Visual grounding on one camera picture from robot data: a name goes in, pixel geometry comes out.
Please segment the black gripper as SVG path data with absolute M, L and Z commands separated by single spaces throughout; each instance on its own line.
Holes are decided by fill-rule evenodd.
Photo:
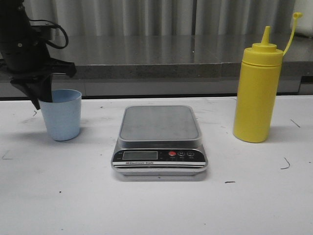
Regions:
M 58 24 L 31 25 L 32 20 L 26 14 L 22 0 L 2 0 L 0 2 L 0 70 L 9 74 L 13 87 L 24 93 L 37 110 L 39 101 L 52 102 L 52 76 L 60 74 L 73 77 L 76 67 L 50 57 L 47 46 L 64 49 L 68 45 L 68 36 Z M 54 44 L 45 31 L 58 28 L 65 37 L 63 46 Z M 24 78 L 39 76 L 38 79 Z

